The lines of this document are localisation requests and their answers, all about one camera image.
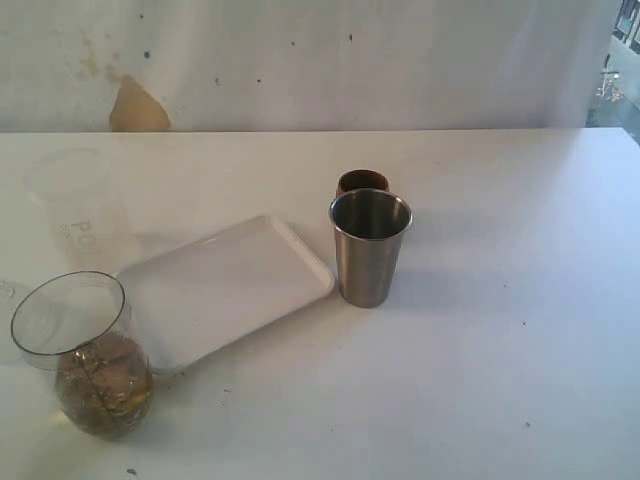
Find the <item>brown pellets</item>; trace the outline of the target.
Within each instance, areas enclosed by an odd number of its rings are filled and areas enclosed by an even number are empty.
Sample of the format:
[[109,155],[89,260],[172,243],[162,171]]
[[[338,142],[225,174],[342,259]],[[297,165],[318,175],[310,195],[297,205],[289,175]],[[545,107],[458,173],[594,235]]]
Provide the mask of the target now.
[[154,392],[148,359],[133,339],[105,334],[59,358],[55,393],[64,414],[86,433],[115,438],[148,413]]

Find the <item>clear measuring beaker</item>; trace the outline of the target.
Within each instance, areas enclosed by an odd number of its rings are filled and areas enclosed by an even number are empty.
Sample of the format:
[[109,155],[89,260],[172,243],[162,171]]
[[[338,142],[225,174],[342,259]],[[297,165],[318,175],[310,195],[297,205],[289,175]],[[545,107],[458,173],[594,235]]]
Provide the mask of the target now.
[[80,430],[115,439],[150,410],[149,357],[133,326],[124,286],[100,271],[76,271],[29,292],[11,317],[23,358],[52,384],[64,415]]

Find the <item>translucent plastic cup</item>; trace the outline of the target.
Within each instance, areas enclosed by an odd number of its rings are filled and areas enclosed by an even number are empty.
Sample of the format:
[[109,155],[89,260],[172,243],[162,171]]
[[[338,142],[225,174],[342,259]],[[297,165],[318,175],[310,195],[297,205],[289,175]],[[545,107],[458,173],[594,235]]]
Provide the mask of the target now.
[[24,183],[71,269],[114,273],[135,251],[116,179],[98,150],[51,153],[27,169]]

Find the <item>stainless steel cup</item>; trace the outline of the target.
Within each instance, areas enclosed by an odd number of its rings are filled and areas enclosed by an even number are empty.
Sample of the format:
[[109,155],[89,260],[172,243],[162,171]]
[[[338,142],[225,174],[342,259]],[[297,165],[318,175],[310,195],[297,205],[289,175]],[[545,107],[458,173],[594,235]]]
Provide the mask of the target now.
[[381,305],[390,291],[403,235],[412,223],[409,205],[390,192],[361,188],[336,197],[329,217],[342,297],[359,308]]

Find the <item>white rectangular tray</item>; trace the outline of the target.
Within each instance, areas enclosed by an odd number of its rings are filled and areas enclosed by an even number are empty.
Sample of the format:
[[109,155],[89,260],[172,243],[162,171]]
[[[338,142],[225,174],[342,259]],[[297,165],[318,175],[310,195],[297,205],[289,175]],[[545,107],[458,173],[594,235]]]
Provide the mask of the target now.
[[281,219],[261,215],[117,274],[151,370],[183,370],[318,301],[334,275]]

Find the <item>brown wooden cup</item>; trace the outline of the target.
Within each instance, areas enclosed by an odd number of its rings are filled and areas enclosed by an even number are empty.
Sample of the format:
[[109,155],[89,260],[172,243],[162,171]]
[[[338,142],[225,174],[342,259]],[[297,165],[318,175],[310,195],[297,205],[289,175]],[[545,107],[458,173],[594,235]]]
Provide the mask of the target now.
[[389,182],[381,173],[369,169],[356,169],[344,173],[338,180],[335,197],[357,189],[389,191]]

